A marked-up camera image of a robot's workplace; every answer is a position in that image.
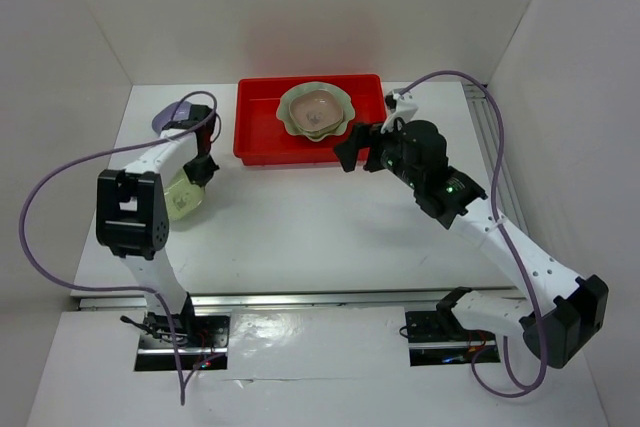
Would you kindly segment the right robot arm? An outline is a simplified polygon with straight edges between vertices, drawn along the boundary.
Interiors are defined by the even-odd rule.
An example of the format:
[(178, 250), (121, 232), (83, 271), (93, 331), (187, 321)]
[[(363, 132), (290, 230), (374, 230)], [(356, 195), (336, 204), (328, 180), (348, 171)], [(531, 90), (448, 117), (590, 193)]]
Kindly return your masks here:
[(367, 172), (388, 170), (413, 192), (416, 204), (444, 229), (467, 240), (524, 295), (522, 301), (485, 296), (459, 287), (438, 305), (436, 326), (448, 339), (468, 330), (520, 337), (554, 369), (565, 367), (604, 323), (608, 285), (581, 277), (546, 253), (500, 210), (484, 189), (450, 166), (446, 139), (428, 121), (356, 124), (334, 152), (346, 172), (361, 150)]

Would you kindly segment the purple square plate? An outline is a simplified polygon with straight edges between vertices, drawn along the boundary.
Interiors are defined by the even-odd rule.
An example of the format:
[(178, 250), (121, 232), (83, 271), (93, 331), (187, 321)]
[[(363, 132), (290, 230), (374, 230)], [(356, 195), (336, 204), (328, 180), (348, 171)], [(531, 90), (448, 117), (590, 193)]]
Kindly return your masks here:
[(171, 121), (187, 120), (190, 116), (191, 103), (185, 101), (181, 104), (177, 102), (171, 103), (157, 113), (151, 121), (153, 132), (160, 136), (164, 127)]

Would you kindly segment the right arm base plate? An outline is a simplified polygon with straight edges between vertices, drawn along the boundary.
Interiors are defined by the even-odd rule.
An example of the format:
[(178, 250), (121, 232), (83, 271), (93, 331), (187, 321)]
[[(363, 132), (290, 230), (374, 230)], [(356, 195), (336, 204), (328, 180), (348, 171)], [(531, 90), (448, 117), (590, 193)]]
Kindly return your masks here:
[(412, 367), (470, 364), (477, 353), (479, 363), (500, 362), (493, 334), (454, 327), (436, 311), (407, 311), (398, 333), (408, 342)]

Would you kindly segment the green square plate front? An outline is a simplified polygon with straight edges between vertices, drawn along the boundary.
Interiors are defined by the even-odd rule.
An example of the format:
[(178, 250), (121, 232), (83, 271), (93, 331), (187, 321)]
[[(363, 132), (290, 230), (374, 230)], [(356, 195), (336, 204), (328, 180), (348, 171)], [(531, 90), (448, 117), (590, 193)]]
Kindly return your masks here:
[(332, 132), (325, 132), (325, 133), (309, 133), (309, 132), (303, 132), (300, 134), (301, 137), (311, 141), (311, 142), (321, 142), (324, 139), (328, 138), (328, 137), (332, 137), (333, 133)]

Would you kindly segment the brown square plate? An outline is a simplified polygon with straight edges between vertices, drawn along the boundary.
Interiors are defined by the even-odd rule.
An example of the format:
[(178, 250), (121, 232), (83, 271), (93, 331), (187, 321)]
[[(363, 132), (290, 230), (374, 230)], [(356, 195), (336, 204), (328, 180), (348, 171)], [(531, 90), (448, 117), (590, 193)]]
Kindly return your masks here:
[(289, 114), (300, 130), (315, 134), (335, 127), (344, 118), (343, 107), (338, 99), (323, 89), (294, 98), (289, 104)]

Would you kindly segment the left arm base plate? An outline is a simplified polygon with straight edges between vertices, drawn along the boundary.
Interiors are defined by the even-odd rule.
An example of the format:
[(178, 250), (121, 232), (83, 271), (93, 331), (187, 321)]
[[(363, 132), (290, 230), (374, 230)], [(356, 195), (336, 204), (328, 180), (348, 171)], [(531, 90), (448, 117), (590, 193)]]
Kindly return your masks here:
[[(229, 315), (199, 317), (200, 327), (195, 334), (177, 334), (181, 368), (191, 371), (226, 370), (228, 366)], [(175, 371), (173, 346), (169, 332), (152, 333), (146, 327), (140, 337), (134, 363), (136, 372)]]

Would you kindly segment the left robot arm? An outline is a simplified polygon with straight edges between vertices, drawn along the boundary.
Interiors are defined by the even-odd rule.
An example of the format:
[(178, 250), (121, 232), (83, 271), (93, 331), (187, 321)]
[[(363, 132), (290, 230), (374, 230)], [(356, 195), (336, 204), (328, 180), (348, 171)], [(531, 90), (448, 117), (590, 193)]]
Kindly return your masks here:
[(211, 156), (217, 123), (214, 108), (184, 104), (155, 145), (120, 170), (97, 180), (96, 237), (119, 258), (143, 289), (147, 314), (142, 328), (176, 346), (201, 329), (190, 294), (178, 282), (165, 245), (170, 222), (202, 203), (219, 166)]

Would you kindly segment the large green scalloped bowl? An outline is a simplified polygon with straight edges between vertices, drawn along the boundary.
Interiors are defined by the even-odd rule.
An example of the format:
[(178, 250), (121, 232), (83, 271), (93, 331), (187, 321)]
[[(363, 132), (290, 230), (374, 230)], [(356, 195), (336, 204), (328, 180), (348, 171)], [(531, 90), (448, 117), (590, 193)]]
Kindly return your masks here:
[(355, 117), (350, 95), (319, 81), (295, 85), (281, 96), (276, 109), (276, 118), (289, 135), (312, 142), (343, 135)]

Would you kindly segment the green square plate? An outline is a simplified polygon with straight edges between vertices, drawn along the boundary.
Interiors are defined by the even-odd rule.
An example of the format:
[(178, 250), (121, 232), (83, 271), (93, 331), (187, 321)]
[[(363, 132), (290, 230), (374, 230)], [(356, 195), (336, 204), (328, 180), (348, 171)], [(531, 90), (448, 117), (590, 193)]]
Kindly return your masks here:
[(300, 134), (301, 137), (311, 141), (311, 142), (321, 142), (324, 139), (328, 138), (328, 137), (332, 137), (333, 133), (332, 132), (325, 132), (325, 133), (309, 133), (309, 132), (303, 132)]
[(179, 221), (190, 215), (203, 202), (205, 188), (190, 182), (186, 172), (180, 170), (164, 188), (168, 218)]

